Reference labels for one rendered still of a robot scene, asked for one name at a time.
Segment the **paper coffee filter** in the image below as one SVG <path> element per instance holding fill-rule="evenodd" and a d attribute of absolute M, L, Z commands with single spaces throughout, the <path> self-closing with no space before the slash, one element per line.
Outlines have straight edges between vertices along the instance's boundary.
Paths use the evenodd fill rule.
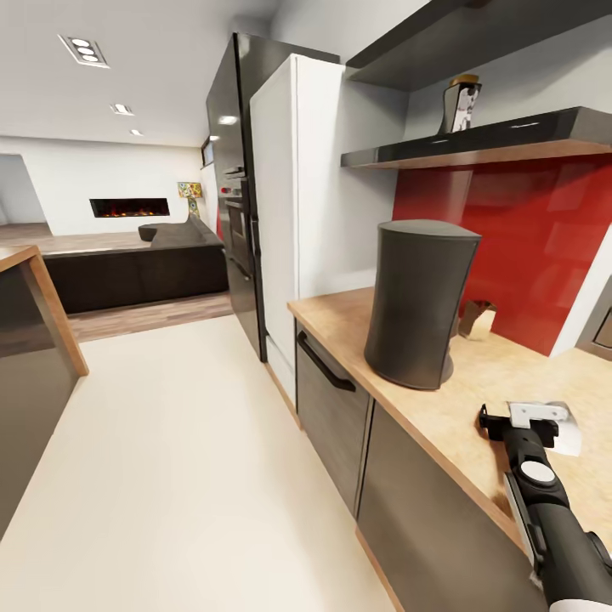
<path fill-rule="evenodd" d="M 557 421 L 559 436 L 555 436 L 555 447 L 551 450 L 558 453 L 578 456 L 579 449 L 581 448 L 581 431 L 579 431 L 577 421 L 574 416 L 572 416 L 572 412 L 570 412 L 567 404 L 560 400 L 530 400 L 529 403 L 534 405 L 555 405 L 557 407 L 564 407 L 567 410 L 568 417 L 565 421 Z"/>

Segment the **bottle of coffee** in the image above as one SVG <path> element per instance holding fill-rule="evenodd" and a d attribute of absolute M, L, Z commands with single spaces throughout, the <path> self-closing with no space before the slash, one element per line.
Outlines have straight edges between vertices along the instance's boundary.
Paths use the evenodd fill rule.
<path fill-rule="evenodd" d="M 443 92 L 443 121 L 438 133 L 455 132 L 470 128 L 473 105 L 482 89 L 479 76 L 465 74 L 454 76 Z"/>

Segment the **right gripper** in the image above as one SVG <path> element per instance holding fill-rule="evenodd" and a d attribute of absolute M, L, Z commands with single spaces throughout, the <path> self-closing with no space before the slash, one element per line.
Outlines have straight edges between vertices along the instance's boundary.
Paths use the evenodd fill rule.
<path fill-rule="evenodd" d="M 486 404 L 482 404 L 479 424 L 482 428 L 488 428 L 489 439 L 503 441 L 506 451 L 512 442 L 529 442 L 539 445 L 542 449 L 552 449 L 555 447 L 555 436 L 559 436 L 559 427 L 555 420 L 549 422 L 530 419 L 530 428 L 515 428 L 509 417 L 490 415 Z"/>

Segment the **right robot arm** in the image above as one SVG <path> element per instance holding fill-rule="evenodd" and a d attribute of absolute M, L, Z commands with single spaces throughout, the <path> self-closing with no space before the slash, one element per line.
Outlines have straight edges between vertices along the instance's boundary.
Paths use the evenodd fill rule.
<path fill-rule="evenodd" d="M 504 473 L 504 487 L 549 612 L 612 612 L 612 554 L 570 511 L 545 452 L 555 447 L 557 421 L 565 421 L 567 410 L 522 401 L 508 408 L 511 416 L 500 417 L 482 404 L 479 424 L 506 447 L 511 472 Z"/>

